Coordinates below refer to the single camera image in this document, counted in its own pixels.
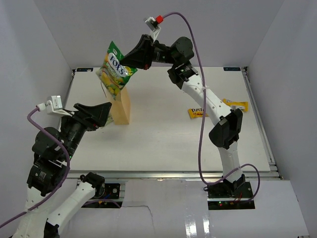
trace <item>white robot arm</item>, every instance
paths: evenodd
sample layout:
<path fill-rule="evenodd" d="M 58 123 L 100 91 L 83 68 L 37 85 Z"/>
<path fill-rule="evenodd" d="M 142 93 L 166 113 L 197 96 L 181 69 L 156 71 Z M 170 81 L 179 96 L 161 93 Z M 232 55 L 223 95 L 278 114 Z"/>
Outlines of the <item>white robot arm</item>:
<path fill-rule="evenodd" d="M 41 129 L 36 136 L 25 212 L 20 214 L 23 217 L 13 238 L 58 238 L 71 217 L 86 201 L 99 194 L 105 184 L 105 179 L 94 173 L 82 176 L 75 192 L 50 214 L 55 192 L 67 174 L 66 155 L 57 142 L 71 158 L 86 131 L 94 131 L 106 124 L 111 103 L 93 107 L 75 104 L 77 111 L 72 112 L 62 108 L 60 96 L 51 96 L 37 108 L 33 112 L 46 110 L 48 114 L 62 116 L 61 126 L 60 131 L 53 127 Z"/>
<path fill-rule="evenodd" d="M 204 94 L 202 80 L 199 75 L 195 74 L 191 76 L 187 82 L 184 82 L 182 90 L 203 107 Z M 232 109 L 223 103 L 222 100 L 220 100 L 209 88 L 206 89 L 206 98 L 206 113 L 215 126 L 221 121 L 220 118 L 226 117 L 232 113 Z M 232 142 L 228 149 L 218 147 L 224 175 L 228 174 L 233 169 L 240 167 L 237 147 L 237 141 Z M 238 169 L 227 178 L 227 181 L 234 183 L 235 181 L 238 181 L 241 176 L 242 171 L 241 169 Z"/>
<path fill-rule="evenodd" d="M 156 40 L 161 22 L 162 17 L 146 19 L 145 23 L 151 29 L 150 35 L 142 35 L 137 46 L 120 60 L 120 64 L 145 70 L 151 67 L 152 62 L 172 64 L 167 71 L 172 83 L 191 96 L 202 108 L 205 90 L 206 113 L 214 124 L 209 137 L 219 149 L 223 174 L 238 168 L 224 180 L 226 186 L 234 191 L 245 182 L 237 151 L 243 114 L 239 109 L 232 110 L 211 89 L 203 87 L 201 77 L 189 61 L 194 56 L 190 39 L 180 37 L 170 47 Z"/>

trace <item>white panel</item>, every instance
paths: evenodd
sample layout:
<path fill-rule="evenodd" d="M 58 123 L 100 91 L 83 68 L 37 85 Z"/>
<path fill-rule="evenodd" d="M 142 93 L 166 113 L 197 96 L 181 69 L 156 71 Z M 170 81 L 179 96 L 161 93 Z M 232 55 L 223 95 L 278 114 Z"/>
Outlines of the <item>white panel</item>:
<path fill-rule="evenodd" d="M 66 94 L 71 70 L 33 0 L 0 0 L 0 224 L 23 211 L 38 132 L 27 114 L 49 95 Z M 34 119 L 56 126 L 41 113 Z M 13 235 L 17 223 L 0 230 Z"/>
<path fill-rule="evenodd" d="M 125 201 L 134 207 L 81 209 L 61 237 L 99 238 L 105 234 L 107 238 L 209 237 L 199 232 L 202 222 L 208 224 L 202 217 L 202 207 L 207 210 L 203 202 L 206 194 L 201 192 L 203 186 L 196 181 L 130 181 L 126 185 Z M 256 186 L 257 182 L 253 181 L 252 188 Z M 255 210 L 209 211 L 211 237 L 296 238 L 308 235 L 289 181 L 262 181 L 255 203 Z M 197 236 L 186 236 L 185 223 L 196 226 Z"/>
<path fill-rule="evenodd" d="M 285 1 L 250 65 L 277 166 L 292 182 L 312 237 L 317 237 L 316 26 L 317 1 Z"/>
<path fill-rule="evenodd" d="M 168 67 L 139 70 L 129 81 L 130 125 L 107 125 L 86 132 L 72 159 L 72 170 L 102 171 L 197 171 L 201 119 L 190 119 L 187 110 L 197 103 L 171 83 Z M 238 153 L 240 164 L 252 163 L 269 171 L 259 128 L 241 72 L 205 68 L 207 85 L 219 96 L 232 101 L 248 101 L 243 115 Z M 75 103 L 97 105 L 105 102 L 95 72 L 77 72 L 66 108 Z M 204 171 L 222 171 L 218 149 L 210 142 L 213 124 L 206 119 L 202 150 Z"/>
<path fill-rule="evenodd" d="M 144 17 L 183 13 L 191 23 L 204 66 L 247 66 L 283 0 L 35 0 L 72 68 L 100 66 L 113 40 L 124 54 L 149 29 Z M 189 31 L 179 16 L 158 38 L 171 45 Z"/>

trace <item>purple cable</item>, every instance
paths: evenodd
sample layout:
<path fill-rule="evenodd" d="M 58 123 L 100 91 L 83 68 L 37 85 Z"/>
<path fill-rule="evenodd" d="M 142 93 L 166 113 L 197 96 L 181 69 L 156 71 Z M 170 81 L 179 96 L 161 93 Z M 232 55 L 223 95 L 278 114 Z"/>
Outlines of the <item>purple cable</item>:
<path fill-rule="evenodd" d="M 202 72 L 203 87 L 205 87 L 206 86 L 205 74 L 204 74 L 203 65 L 202 65 L 202 62 L 200 60 L 200 56 L 199 56 L 199 53 L 198 53 L 198 49 L 197 49 L 197 45 L 196 45 L 196 41 L 195 41 L 195 37 L 194 37 L 193 31 L 192 31 L 192 28 L 189 25 L 189 22 L 185 18 L 185 16 L 183 14 L 177 12 L 177 11 L 170 12 L 170 13 L 164 15 L 163 18 L 166 18 L 166 17 L 171 16 L 171 15 L 179 15 L 181 18 L 183 18 L 183 20 L 185 21 L 186 25 L 188 26 L 190 35 L 191 35 L 192 40 L 193 40 L 193 45 L 194 45 L 194 48 L 195 48 L 195 51 L 196 51 L 199 68 L 200 68 L 200 70 Z M 204 127 L 205 127 L 205 119 L 206 119 L 206 100 L 207 100 L 206 89 L 203 89 L 203 93 L 204 93 L 204 104 L 203 104 L 203 110 L 204 111 L 203 111 L 203 119 L 202 119 L 202 126 L 201 126 L 201 130 L 200 130 L 199 147 L 198 147 L 198 170 L 199 170 L 199 176 L 200 176 L 201 180 L 204 182 L 204 184 L 206 184 L 206 185 L 215 185 L 217 183 L 220 183 L 220 182 L 224 181 L 227 177 L 229 177 L 231 174 L 236 172 L 239 168 L 233 169 L 232 171 L 230 171 L 228 174 L 226 174 L 225 176 L 223 176 L 221 179 L 217 180 L 216 182 L 207 182 L 204 179 L 204 177 L 203 177 L 203 172 L 202 172 L 202 144 L 203 144 L 203 135 L 204 135 Z M 245 166 L 253 167 L 256 170 L 257 174 L 258 174 L 258 188 L 257 188 L 256 192 L 254 193 L 254 195 L 248 200 L 248 201 L 251 201 L 257 195 L 257 193 L 258 193 L 258 191 L 260 189 L 260 173 L 259 173 L 258 169 L 252 164 L 244 164 L 240 168 L 243 168 Z"/>
<path fill-rule="evenodd" d="M 84 204 L 84 206 L 87 206 L 89 204 L 92 204 L 92 203 L 96 203 L 96 202 L 112 202 L 114 205 L 116 205 L 118 208 L 120 208 L 120 205 L 117 204 L 115 201 L 111 200 L 111 199 L 99 199 L 99 200 L 94 200 L 94 201 L 90 201 L 90 202 L 86 202 Z"/>
<path fill-rule="evenodd" d="M 29 114 L 28 114 L 28 121 L 33 125 L 35 126 L 37 129 L 39 129 L 43 134 L 45 134 L 48 138 L 50 138 L 52 141 L 54 141 L 61 149 L 62 151 L 64 152 L 65 154 L 65 157 L 66 157 L 66 162 L 67 162 L 67 165 L 66 165 L 66 172 L 62 178 L 62 180 L 59 182 L 59 184 L 56 186 L 56 188 L 47 196 L 45 197 L 41 202 L 35 204 L 33 207 L 29 208 L 28 211 L 32 211 L 36 208 L 38 208 L 39 206 L 41 206 L 43 203 L 45 203 L 47 200 L 49 200 L 55 193 L 56 191 L 62 186 L 62 184 L 64 183 L 64 181 L 66 180 L 67 178 L 67 175 L 68 175 L 68 172 L 70 170 L 70 157 L 69 157 L 69 154 L 66 150 L 66 148 L 63 146 L 63 144 L 57 140 L 54 136 L 52 136 L 51 134 L 49 134 L 46 130 L 44 130 L 44 128 L 42 128 L 40 125 L 38 125 L 35 121 L 33 121 L 31 119 L 31 116 L 35 113 L 39 111 L 39 108 L 36 107 L 35 109 L 33 109 L 33 111 L 31 111 Z M 21 212 L 20 214 L 16 215 L 15 217 L 11 218 L 10 220 L 4 222 L 3 224 L 0 225 L 0 229 L 4 226 L 6 226 L 7 224 L 9 224 L 10 222 L 13 222 L 14 220 L 18 219 L 19 217 L 25 215 L 27 212 Z"/>

